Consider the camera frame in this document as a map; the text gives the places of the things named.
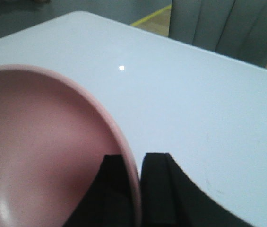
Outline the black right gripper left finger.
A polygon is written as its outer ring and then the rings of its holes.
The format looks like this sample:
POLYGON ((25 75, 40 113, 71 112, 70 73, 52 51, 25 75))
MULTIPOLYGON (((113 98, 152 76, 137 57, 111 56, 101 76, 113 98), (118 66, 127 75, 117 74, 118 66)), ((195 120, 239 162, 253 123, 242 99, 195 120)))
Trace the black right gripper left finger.
POLYGON ((122 155, 106 155, 65 227, 132 227, 134 209, 122 155))

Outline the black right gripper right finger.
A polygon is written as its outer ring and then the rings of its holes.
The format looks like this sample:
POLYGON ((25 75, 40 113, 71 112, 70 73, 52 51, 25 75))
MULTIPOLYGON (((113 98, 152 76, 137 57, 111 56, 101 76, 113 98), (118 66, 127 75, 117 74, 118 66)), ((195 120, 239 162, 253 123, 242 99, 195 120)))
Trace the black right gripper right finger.
POLYGON ((142 226, 245 227, 204 194, 168 153, 147 153, 141 169, 142 226))

